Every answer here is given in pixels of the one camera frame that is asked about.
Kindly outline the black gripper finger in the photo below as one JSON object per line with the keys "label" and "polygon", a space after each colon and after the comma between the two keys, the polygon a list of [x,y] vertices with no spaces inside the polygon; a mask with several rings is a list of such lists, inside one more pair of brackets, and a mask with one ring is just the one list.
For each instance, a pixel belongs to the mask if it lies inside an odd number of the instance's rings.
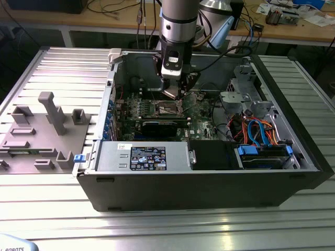
{"label": "black gripper finger", "polygon": [[159,90],[161,92],[163,92],[164,90],[168,88],[168,80],[164,78],[161,73],[162,63],[163,63],[162,53],[156,53],[153,56],[153,64],[154,64],[155,73],[160,78],[161,87]]}
{"label": "black gripper finger", "polygon": [[181,79],[178,81],[178,99],[183,98],[185,93],[195,86],[200,76],[200,72],[182,73]]}

